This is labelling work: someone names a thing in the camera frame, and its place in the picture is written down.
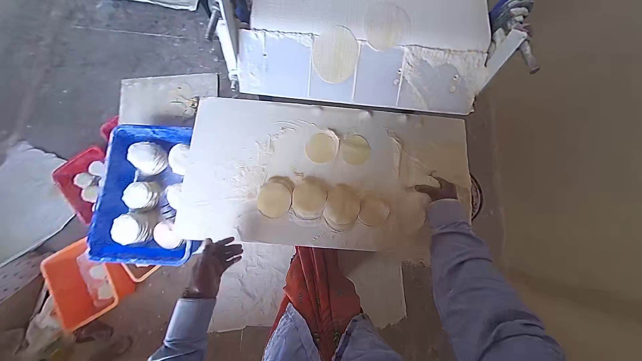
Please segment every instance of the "orange patterned fabric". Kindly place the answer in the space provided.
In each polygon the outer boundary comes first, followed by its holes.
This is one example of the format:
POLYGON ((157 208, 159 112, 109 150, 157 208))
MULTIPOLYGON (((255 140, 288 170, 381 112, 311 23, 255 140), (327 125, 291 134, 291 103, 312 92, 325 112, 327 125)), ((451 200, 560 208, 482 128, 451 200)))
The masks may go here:
POLYGON ((321 360, 331 360, 350 320, 361 313, 354 284, 341 273, 336 249, 297 247, 270 336, 288 303, 303 316, 321 360))

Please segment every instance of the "white plastic sheet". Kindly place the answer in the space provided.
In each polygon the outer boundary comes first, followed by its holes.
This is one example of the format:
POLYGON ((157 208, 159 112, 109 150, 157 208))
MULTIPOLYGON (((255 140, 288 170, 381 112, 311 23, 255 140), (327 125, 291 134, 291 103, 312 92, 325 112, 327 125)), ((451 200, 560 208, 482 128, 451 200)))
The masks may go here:
POLYGON ((65 163, 25 141, 7 152, 0 165, 0 267, 38 247, 74 216, 51 179, 65 163))

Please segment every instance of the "light blue sleeve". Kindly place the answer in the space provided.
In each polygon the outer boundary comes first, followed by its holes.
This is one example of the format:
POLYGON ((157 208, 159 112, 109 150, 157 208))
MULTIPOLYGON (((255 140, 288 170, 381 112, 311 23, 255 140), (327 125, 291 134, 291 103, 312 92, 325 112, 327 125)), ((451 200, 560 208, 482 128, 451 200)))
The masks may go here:
POLYGON ((455 200, 428 209, 433 296, 458 360, 565 360, 544 324, 492 265, 455 200))
POLYGON ((202 361, 207 350, 207 327, 215 304, 216 299, 178 299, 163 345, 149 361, 202 361))

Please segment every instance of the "left hand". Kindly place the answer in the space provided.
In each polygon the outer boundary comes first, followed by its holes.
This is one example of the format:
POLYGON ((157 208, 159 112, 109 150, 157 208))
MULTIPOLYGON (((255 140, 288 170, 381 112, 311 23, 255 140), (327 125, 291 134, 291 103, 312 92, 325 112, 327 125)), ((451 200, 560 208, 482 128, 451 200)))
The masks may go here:
POLYGON ((183 293, 183 298, 216 298, 223 272, 241 260, 243 247, 228 244, 233 240, 234 237, 216 243, 209 238, 205 240, 205 250, 194 267, 190 286, 183 293))

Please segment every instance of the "stack of dough rounds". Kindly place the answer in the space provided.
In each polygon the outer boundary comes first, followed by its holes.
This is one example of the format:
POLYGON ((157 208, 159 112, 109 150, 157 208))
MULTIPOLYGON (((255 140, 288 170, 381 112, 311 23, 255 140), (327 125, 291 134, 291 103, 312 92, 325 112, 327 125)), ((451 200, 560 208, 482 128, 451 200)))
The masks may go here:
POLYGON ((341 141, 341 156, 353 166, 360 166, 370 159, 370 145, 362 136, 349 136, 341 141))
POLYGON ((130 209, 151 209, 158 204, 160 195, 156 182, 133 182, 123 191, 123 202, 130 209))
POLYGON ((130 145, 127 149, 127 160, 148 175, 156 175, 168 165, 165 149, 151 142, 138 142, 130 145))
POLYGON ((174 222, 165 220, 154 227, 154 240, 165 249, 174 249, 183 243, 174 230, 174 222))
POLYGON ((426 207, 430 202, 427 194, 409 191, 399 210, 401 229, 405 234, 415 234, 426 223, 426 207))
POLYGON ((345 184, 339 184, 327 194, 323 212, 325 221, 337 232, 352 227, 359 215, 360 202, 357 194, 345 184))
POLYGON ((366 194, 361 198, 359 220, 370 227, 379 227, 386 222, 390 215, 390 204, 373 194, 366 194))
POLYGON ((279 218, 284 215, 292 204, 292 192, 279 183, 271 182, 261 187, 256 206, 268 218, 279 218))
POLYGON ((171 171, 178 175, 185 175, 187 153, 189 153, 189 144, 177 144, 171 147, 168 155, 168 163, 171 171))
POLYGON ((167 188, 165 188, 165 197, 167 198, 167 203, 173 209, 180 209, 180 193, 183 192, 182 183, 174 183, 167 188))
POLYGON ((313 179, 304 179, 292 192, 292 210, 303 219, 318 218, 323 214, 327 192, 313 179))
POLYGON ((336 143, 326 133, 316 133, 306 144, 306 157, 317 164, 328 163, 334 159, 336 143))
POLYGON ((151 214, 147 213, 125 213, 118 216, 112 224, 111 236, 115 242, 121 245, 145 242, 152 238, 151 214))

